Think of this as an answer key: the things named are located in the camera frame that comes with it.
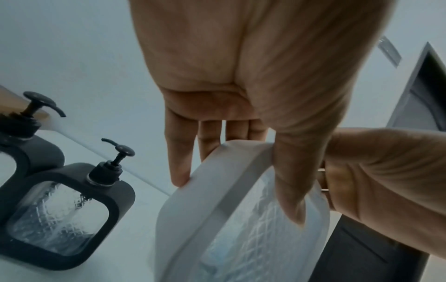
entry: white wall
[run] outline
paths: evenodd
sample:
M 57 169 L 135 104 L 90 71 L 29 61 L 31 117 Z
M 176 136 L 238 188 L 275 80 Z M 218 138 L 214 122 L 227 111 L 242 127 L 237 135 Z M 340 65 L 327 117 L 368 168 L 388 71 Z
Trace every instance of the white wall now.
M 446 26 L 444 0 L 402 0 L 386 31 L 404 57 Z M 343 126 L 384 126 L 395 97 L 380 89 L 394 68 L 377 49 L 355 87 Z M 99 155 L 107 137 L 137 151 L 123 165 L 161 189 L 169 184 L 162 97 L 149 77 L 125 0 L 0 1 L 0 85 L 14 93 L 41 92 L 67 118 L 53 119 L 61 133 Z M 194 155 L 194 168 L 199 165 Z

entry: white plastic container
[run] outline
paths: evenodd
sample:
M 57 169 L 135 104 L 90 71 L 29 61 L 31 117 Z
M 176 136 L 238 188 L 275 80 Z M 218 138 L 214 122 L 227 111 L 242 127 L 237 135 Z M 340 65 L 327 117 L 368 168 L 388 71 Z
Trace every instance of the white plastic container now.
M 162 207 L 156 282 L 306 282 L 322 252 L 329 206 L 315 184 L 306 223 L 282 212 L 274 193 L 272 144 L 217 148 Z

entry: bottle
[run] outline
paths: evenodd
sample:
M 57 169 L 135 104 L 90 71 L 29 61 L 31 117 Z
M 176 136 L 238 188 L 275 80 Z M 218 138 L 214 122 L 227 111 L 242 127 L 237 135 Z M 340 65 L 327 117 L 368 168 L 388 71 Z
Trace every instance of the bottle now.
M 272 144 L 235 140 L 214 150 L 161 208 L 155 282 L 306 282 L 330 220 L 318 183 L 305 197 L 304 226 L 274 193 Z
M 62 167 L 65 162 L 59 147 L 35 135 L 42 124 L 33 117 L 44 106 L 61 117 L 65 117 L 64 112 L 42 94 L 24 92 L 23 96 L 31 100 L 23 112 L 0 114 L 0 221 L 26 194 L 20 184 L 24 178 Z
M 26 195 L 0 230 L 0 254 L 49 270 L 85 262 L 126 214 L 135 192 L 119 180 L 119 164 L 135 152 L 102 139 L 119 152 L 113 161 L 75 163 L 35 173 Z

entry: dispenser pump head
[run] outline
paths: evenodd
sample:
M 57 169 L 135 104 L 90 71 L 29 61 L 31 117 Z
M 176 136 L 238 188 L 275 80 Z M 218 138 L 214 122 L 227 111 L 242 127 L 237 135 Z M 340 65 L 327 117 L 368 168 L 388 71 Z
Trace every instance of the dispenser pump head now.
M 125 157 L 133 157 L 135 151 L 126 146 L 120 145 L 113 140 L 102 138 L 103 142 L 107 142 L 115 146 L 119 152 L 116 158 L 112 161 L 99 163 L 87 176 L 87 181 L 96 186 L 112 186 L 119 180 L 122 173 L 121 165 L 119 164 Z
M 0 132 L 9 136 L 28 139 L 34 136 L 42 124 L 34 118 L 34 114 L 42 107 L 55 110 L 61 117 L 65 113 L 56 106 L 56 102 L 36 92 L 24 92 L 23 96 L 31 100 L 28 107 L 21 113 L 12 112 L 9 115 L 0 114 Z

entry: hand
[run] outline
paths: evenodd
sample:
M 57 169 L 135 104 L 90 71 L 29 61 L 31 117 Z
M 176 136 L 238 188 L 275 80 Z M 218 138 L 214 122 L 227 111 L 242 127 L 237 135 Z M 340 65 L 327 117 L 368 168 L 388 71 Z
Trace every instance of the hand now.
M 277 197 L 302 221 L 331 132 L 394 0 L 130 0 L 150 74 L 165 100 L 171 179 L 190 176 L 226 139 L 276 131 Z
M 446 258 L 446 134 L 339 129 L 319 182 L 334 210 Z

